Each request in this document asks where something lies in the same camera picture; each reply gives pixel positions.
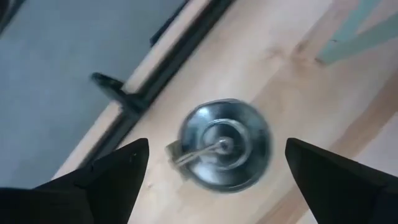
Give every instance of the black bracket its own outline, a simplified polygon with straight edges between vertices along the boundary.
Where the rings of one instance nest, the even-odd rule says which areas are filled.
[[[91,164],[118,148],[122,140],[233,2],[235,0],[212,0],[209,2],[137,92],[126,93],[122,90],[123,82],[100,73],[92,74],[94,82],[111,99],[121,104],[123,112],[96,143],[80,167]]]

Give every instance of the wooden board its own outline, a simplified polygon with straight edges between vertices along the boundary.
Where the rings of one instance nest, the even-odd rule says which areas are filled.
[[[134,72],[127,90],[139,87],[207,3],[188,4]],[[397,39],[328,67],[313,60],[352,7],[347,1],[237,1],[123,143],[148,138],[150,144],[130,223],[311,222],[284,158],[286,139],[354,157],[398,111]],[[273,136],[267,172],[236,194],[216,194],[182,180],[164,150],[190,110],[222,98],[252,104]],[[110,105],[56,177],[76,169],[117,114],[118,106]]]
[[[353,160],[388,174],[398,177],[398,113],[378,130],[363,150]],[[317,224],[310,210],[297,222],[297,224]]]

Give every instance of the gray floor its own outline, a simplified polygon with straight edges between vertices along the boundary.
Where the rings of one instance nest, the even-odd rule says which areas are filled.
[[[92,72],[127,79],[183,0],[26,0],[0,35],[0,186],[54,175],[109,103]]]

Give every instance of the wood grain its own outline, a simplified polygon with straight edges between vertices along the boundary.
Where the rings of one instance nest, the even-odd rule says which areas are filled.
[[[352,159],[374,169],[398,176],[398,164],[395,162],[398,158],[398,151],[396,150],[398,144],[397,133],[398,113],[396,112],[378,130],[378,133],[367,142],[364,149]],[[297,223],[316,224],[317,221],[312,212],[308,210]]]
[[[193,19],[207,2],[191,1],[175,29],[164,34],[135,71],[127,90],[137,89],[189,24],[182,20]],[[397,111],[397,39],[329,67],[314,61],[316,49],[330,38],[318,33],[321,27],[337,29],[350,2],[251,0],[232,6],[122,143],[148,138],[150,144],[146,177],[130,223],[307,221],[302,217],[308,207],[284,158],[286,139],[300,138],[353,157]],[[164,150],[176,140],[190,110],[222,98],[252,104],[269,123],[273,138],[271,163],[263,178],[228,195],[182,180]],[[75,169],[90,151],[98,133],[116,117],[117,106],[112,108],[57,175]]]

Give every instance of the metal frame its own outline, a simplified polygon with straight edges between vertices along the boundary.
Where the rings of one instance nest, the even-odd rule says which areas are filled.
[[[124,92],[121,89],[124,83],[121,81],[100,73],[92,74],[93,81],[109,97],[118,101],[123,111],[95,144],[80,167],[91,164],[117,149],[218,19],[234,2],[235,0],[212,0],[136,93]]]
[[[359,35],[355,34],[380,2],[381,0],[361,0],[357,9],[351,12],[347,20],[320,51],[317,59],[324,64],[331,64],[397,37],[398,13]]]

